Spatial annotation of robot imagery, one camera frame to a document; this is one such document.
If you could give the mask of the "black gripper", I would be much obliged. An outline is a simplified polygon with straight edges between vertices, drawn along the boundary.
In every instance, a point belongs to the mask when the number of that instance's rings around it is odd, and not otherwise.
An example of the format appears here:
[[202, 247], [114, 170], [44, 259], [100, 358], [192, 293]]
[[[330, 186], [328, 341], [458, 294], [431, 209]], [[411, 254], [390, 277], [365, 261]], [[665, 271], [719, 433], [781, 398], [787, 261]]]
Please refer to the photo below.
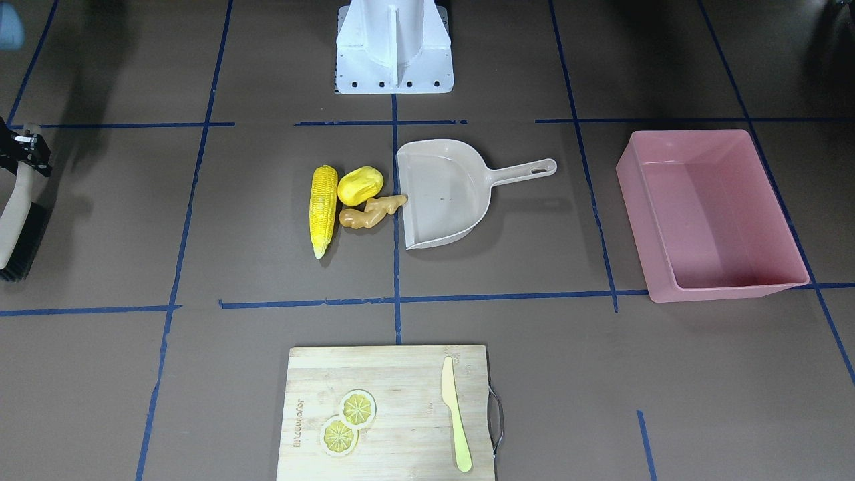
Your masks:
[[[21, 148], [33, 156], [22, 156], [21, 158]], [[18, 165], [24, 164], [40, 176], [49, 178], [53, 172], [51, 158], [36, 158], [36, 156], [48, 155], [49, 147], [41, 134], [16, 134], [6, 126], [5, 120], [1, 118], [1, 168], [16, 176]]]

